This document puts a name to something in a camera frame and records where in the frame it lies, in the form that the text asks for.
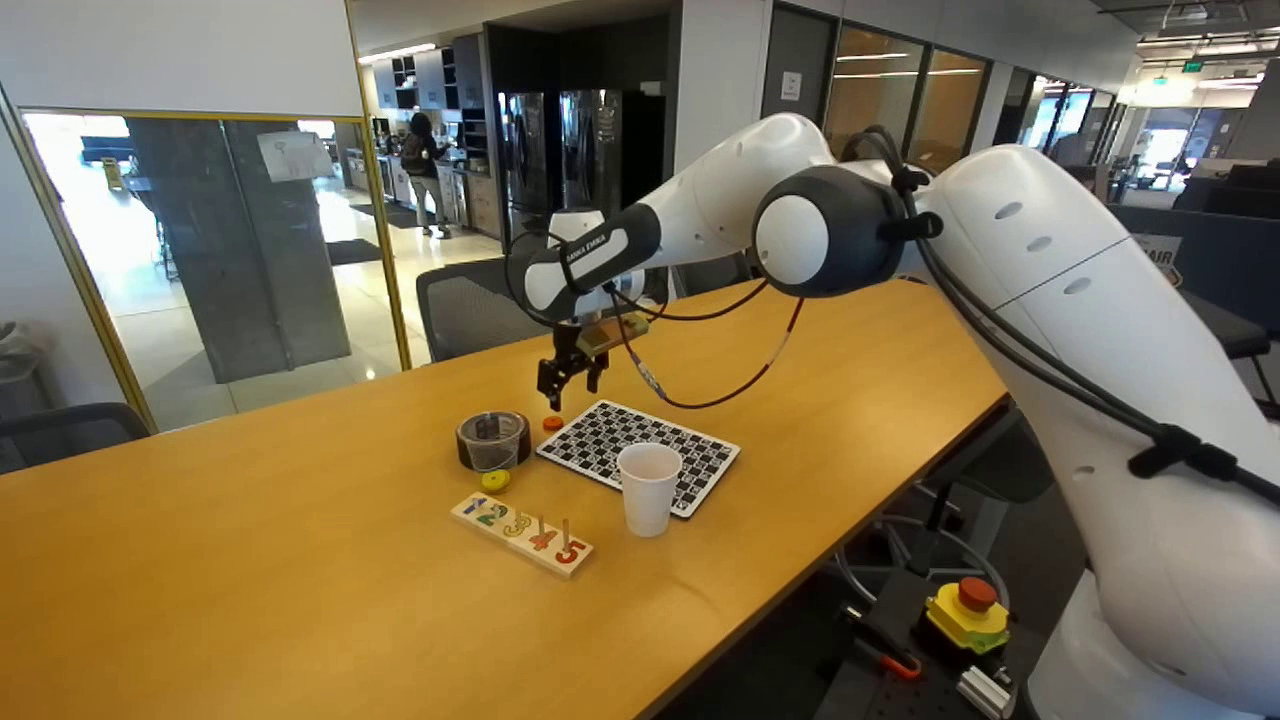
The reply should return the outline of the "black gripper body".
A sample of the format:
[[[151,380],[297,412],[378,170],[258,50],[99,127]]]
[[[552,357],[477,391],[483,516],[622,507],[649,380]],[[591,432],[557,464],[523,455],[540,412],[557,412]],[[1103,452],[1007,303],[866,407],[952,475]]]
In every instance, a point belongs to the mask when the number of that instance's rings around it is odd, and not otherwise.
[[[557,324],[557,328],[552,328],[552,357],[536,366],[536,389],[540,389],[540,380],[560,380],[560,391],[564,391],[568,380],[570,380],[574,373],[587,373],[591,366],[596,366],[601,378],[605,378],[606,357],[605,357],[605,352],[578,352],[578,347],[574,347],[574,338],[578,338],[574,324]]]

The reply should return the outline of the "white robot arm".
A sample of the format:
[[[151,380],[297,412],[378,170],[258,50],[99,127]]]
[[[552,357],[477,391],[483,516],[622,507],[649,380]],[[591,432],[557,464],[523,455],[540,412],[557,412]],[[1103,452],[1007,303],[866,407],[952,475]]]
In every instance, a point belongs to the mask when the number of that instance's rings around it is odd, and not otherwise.
[[[743,253],[787,295],[908,260],[962,315],[1083,542],[1027,702],[1040,720],[1280,720],[1280,428],[1130,232],[1022,146],[928,178],[772,114],[511,270],[552,324],[630,270]]]

